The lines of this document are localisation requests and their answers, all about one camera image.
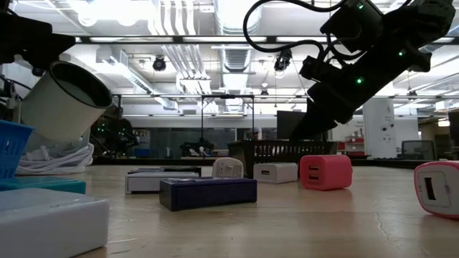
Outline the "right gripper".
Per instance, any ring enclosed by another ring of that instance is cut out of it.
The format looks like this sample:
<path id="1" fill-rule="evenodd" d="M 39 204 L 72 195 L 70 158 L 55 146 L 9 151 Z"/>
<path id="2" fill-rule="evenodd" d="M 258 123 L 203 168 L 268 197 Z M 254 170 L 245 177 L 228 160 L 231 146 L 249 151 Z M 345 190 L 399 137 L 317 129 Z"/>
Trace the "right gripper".
<path id="1" fill-rule="evenodd" d="M 300 75 L 313 80 L 305 113 L 290 117 L 291 141 L 326 141 L 325 134 L 352 118 L 354 111 L 410 66 L 403 44 L 372 47 L 355 63 L 342 68 L 306 57 Z"/>

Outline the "red two-port wall charger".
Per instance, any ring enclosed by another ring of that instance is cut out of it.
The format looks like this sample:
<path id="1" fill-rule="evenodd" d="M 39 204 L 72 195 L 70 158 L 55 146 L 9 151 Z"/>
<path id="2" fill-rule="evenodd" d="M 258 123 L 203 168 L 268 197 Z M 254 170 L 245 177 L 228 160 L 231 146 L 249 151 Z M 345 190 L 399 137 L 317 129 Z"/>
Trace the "red two-port wall charger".
<path id="1" fill-rule="evenodd" d="M 352 164 L 344 155 L 303 156 L 299 163 L 303 188 L 328 191 L 348 188 L 352 184 Z"/>

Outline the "white USB wall charger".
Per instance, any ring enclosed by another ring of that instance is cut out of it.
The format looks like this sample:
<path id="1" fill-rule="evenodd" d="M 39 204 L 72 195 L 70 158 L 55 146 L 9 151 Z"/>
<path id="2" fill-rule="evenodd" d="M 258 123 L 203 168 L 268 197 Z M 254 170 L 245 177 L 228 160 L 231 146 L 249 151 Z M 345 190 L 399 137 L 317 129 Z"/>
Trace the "white USB wall charger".
<path id="1" fill-rule="evenodd" d="M 253 166 L 253 178 L 263 183 L 290 183 L 298 180 L 296 163 L 258 163 Z"/>

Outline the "teal box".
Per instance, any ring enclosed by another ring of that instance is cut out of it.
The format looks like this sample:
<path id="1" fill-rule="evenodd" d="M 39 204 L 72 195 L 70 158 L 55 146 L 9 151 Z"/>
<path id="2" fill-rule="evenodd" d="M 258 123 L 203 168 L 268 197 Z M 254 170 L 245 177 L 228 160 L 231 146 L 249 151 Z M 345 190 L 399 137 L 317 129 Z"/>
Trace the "teal box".
<path id="1" fill-rule="evenodd" d="M 56 176 L 0 178 L 0 191 L 21 188 L 45 188 L 53 191 L 86 194 L 86 183 L 74 178 L 60 178 Z"/>

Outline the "pink white-faced wall charger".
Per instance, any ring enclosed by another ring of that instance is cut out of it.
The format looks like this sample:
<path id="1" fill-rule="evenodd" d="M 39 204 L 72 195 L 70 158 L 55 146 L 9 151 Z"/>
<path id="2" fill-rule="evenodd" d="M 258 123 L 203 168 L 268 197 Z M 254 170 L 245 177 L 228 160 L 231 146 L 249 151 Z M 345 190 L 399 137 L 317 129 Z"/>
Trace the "pink white-faced wall charger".
<path id="1" fill-rule="evenodd" d="M 414 184 L 420 206 L 428 213 L 459 219 L 459 161 L 432 161 L 416 167 Z"/>

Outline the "white box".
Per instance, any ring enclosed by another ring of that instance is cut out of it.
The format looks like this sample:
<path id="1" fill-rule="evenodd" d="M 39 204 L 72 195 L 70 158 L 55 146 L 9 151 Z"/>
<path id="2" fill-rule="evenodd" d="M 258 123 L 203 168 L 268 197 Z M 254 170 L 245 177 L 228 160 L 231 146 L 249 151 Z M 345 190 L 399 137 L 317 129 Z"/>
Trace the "white box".
<path id="1" fill-rule="evenodd" d="M 0 258 L 70 258 L 104 247 L 109 202 L 79 193 L 0 192 Z"/>
<path id="2" fill-rule="evenodd" d="M 125 190 L 127 194 L 142 192 L 159 192 L 160 182 L 168 178 L 198 178 L 200 173 L 173 171 L 173 172 L 132 172 L 126 175 Z"/>

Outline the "grey mesh office chair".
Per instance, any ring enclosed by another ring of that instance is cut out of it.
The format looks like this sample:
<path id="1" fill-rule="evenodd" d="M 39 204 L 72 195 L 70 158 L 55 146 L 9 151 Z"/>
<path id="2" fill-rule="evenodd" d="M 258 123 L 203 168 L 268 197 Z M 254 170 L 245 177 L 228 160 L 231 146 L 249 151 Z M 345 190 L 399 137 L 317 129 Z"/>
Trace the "grey mesh office chair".
<path id="1" fill-rule="evenodd" d="M 402 141 L 401 157 L 407 160 L 436 161 L 435 142 L 432 140 Z"/>

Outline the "black computer monitor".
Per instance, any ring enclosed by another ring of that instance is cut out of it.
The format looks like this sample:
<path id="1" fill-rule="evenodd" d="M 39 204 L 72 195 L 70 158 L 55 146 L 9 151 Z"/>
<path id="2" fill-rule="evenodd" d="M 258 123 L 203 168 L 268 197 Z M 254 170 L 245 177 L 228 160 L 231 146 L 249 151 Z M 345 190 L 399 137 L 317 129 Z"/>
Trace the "black computer monitor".
<path id="1" fill-rule="evenodd" d="M 278 110 L 277 118 L 277 139 L 287 140 L 295 135 L 295 130 L 301 123 L 306 113 Z"/>

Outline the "red storage shelf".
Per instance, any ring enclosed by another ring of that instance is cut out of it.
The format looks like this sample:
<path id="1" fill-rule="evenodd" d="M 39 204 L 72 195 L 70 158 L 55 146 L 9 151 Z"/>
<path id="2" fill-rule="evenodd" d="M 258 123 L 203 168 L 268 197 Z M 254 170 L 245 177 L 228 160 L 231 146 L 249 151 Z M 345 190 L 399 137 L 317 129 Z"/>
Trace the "red storage shelf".
<path id="1" fill-rule="evenodd" d="M 364 138 L 346 136 L 339 141 L 337 152 L 348 156 L 365 156 Z"/>

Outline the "black plastic basket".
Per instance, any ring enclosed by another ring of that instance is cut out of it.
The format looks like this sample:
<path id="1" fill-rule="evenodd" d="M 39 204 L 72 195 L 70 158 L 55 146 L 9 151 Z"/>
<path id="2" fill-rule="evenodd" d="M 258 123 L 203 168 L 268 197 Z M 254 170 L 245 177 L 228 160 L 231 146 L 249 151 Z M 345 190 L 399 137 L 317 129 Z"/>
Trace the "black plastic basket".
<path id="1" fill-rule="evenodd" d="M 338 143 L 334 141 L 289 140 L 237 140 L 228 144 L 229 156 L 244 165 L 245 177 L 253 178 L 257 163 L 296 163 L 303 156 L 336 155 Z"/>

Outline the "white cylindrical cup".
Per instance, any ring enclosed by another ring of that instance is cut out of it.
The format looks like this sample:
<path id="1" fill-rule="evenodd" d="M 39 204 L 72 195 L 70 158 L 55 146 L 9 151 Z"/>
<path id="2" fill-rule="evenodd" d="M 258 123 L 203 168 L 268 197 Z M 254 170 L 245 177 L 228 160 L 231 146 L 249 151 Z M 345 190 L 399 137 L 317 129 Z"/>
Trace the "white cylindrical cup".
<path id="1" fill-rule="evenodd" d="M 22 100 L 21 121 L 43 138 L 71 142 L 112 104 L 110 90 L 94 74 L 56 61 Z"/>

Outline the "white round pillar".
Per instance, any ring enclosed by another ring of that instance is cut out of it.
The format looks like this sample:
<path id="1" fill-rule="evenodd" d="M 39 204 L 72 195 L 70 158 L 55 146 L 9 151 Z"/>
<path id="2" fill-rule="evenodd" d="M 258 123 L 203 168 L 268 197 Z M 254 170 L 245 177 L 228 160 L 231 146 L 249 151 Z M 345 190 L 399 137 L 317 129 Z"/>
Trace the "white round pillar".
<path id="1" fill-rule="evenodd" d="M 365 153 L 371 159 L 396 158 L 392 99 L 372 98 L 363 106 Z"/>

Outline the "blue plastic basket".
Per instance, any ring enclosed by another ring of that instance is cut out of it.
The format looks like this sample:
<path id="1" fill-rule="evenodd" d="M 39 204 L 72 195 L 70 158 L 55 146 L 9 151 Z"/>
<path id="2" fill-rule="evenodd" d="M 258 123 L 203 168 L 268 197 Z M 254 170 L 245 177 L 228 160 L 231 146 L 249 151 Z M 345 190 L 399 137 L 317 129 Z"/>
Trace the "blue plastic basket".
<path id="1" fill-rule="evenodd" d="M 34 128 L 0 120 L 0 179 L 13 178 Z"/>

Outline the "black background rig frame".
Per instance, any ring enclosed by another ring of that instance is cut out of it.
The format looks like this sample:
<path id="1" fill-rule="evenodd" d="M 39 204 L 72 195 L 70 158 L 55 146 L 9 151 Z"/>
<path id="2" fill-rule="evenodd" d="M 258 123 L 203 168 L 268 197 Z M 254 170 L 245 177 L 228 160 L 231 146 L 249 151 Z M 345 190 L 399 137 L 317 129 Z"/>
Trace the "black background rig frame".
<path id="1" fill-rule="evenodd" d="M 250 136 L 250 140 L 255 138 L 255 96 L 254 95 L 231 95 L 231 94 L 223 94 L 223 95 L 201 95 L 201 137 L 200 139 L 204 139 L 204 101 L 209 98 L 213 101 L 215 98 L 223 99 L 223 100 L 231 100 L 231 99 L 241 99 L 243 103 L 246 103 L 246 99 L 250 99 L 252 101 L 251 105 L 247 105 L 249 108 L 252 109 L 252 135 Z M 218 128 L 234 128 L 235 129 L 235 141 L 237 141 L 237 129 L 242 128 L 243 125 L 248 125 L 247 115 L 238 115 L 238 114 L 229 114 L 229 115 L 212 115 L 217 119 L 217 122 L 211 122 L 212 125 L 216 125 Z"/>

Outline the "black aluminium rig frame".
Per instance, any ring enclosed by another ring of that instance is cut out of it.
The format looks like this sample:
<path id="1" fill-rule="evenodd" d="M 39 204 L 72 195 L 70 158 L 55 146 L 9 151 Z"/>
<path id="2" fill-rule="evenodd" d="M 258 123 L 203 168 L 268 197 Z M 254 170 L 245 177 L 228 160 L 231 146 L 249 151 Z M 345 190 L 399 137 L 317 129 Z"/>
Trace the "black aluminium rig frame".
<path id="1" fill-rule="evenodd" d="M 140 44 L 140 45 L 162 45 L 162 44 L 248 44 L 246 38 L 242 35 L 196 35 L 196 36 L 141 36 L 141 35 L 128 35 L 128 36 L 75 36 L 76 44 Z M 326 44 L 326 38 L 319 39 L 320 36 L 252 36 L 251 39 L 257 44 L 292 44 L 306 40 L 317 41 L 320 44 Z M 433 46 L 459 46 L 459 37 L 445 36 L 427 45 Z M 135 98 L 131 95 L 113 94 L 119 100 L 123 98 Z M 201 100 L 201 95 L 159 95 L 152 94 L 151 97 L 175 97 L 175 98 L 197 98 Z M 414 99 L 421 98 L 420 95 L 416 96 L 387 96 L 389 99 Z M 363 156 L 356 158 L 352 156 L 351 160 L 355 166 L 381 166 L 388 168 L 407 168 L 413 169 L 418 165 L 429 161 L 419 160 L 403 160 L 397 158 L 377 158 L 376 161 L 370 161 L 368 158 L 363 159 Z M 180 166 L 209 166 L 211 158 L 189 158 L 189 159 L 154 159 L 154 158 L 96 158 L 95 165 L 120 165 L 120 166 L 133 166 L 133 165 L 180 165 Z"/>

